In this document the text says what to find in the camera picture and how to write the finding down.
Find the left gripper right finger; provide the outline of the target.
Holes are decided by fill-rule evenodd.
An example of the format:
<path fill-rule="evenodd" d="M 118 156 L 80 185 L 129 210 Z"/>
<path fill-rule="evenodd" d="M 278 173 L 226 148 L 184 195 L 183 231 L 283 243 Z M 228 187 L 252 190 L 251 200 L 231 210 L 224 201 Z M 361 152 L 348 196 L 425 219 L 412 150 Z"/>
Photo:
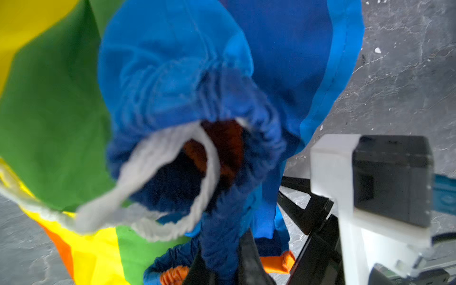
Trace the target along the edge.
<path fill-rule="evenodd" d="M 237 285 L 276 285 L 266 273 L 251 230 L 247 230 L 240 239 L 237 249 L 239 265 L 236 273 Z"/>

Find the rainbow coloured shorts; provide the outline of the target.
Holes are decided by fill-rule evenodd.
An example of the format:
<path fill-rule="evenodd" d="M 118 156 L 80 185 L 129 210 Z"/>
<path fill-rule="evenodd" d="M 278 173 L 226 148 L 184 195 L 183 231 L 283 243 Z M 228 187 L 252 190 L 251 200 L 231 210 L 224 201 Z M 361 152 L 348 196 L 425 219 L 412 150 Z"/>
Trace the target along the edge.
<path fill-rule="evenodd" d="M 1 194 L 77 285 L 295 263 L 287 159 L 346 88 L 360 1 L 2 1 Z"/>

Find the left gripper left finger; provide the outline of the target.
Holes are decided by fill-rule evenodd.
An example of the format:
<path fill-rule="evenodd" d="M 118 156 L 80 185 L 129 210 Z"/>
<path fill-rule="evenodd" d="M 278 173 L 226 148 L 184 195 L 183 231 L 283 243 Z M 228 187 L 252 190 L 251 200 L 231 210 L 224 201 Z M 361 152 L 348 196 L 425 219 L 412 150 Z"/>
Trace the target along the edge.
<path fill-rule="evenodd" d="M 215 285 L 216 274 L 209 270 L 203 258 L 196 256 L 183 285 Z"/>

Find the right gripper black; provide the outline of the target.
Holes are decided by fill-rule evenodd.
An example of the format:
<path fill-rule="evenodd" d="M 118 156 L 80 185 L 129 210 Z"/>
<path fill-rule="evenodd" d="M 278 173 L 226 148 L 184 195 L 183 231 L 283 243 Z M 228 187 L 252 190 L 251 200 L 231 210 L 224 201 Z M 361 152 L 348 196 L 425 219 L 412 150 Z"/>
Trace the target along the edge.
<path fill-rule="evenodd" d="M 280 185 L 310 197 L 303 209 L 279 192 L 279 206 L 305 235 L 309 235 L 287 284 L 345 284 L 338 218 L 330 215 L 327 219 L 334 203 L 328 198 L 312 194 L 310 179 L 283 176 Z"/>

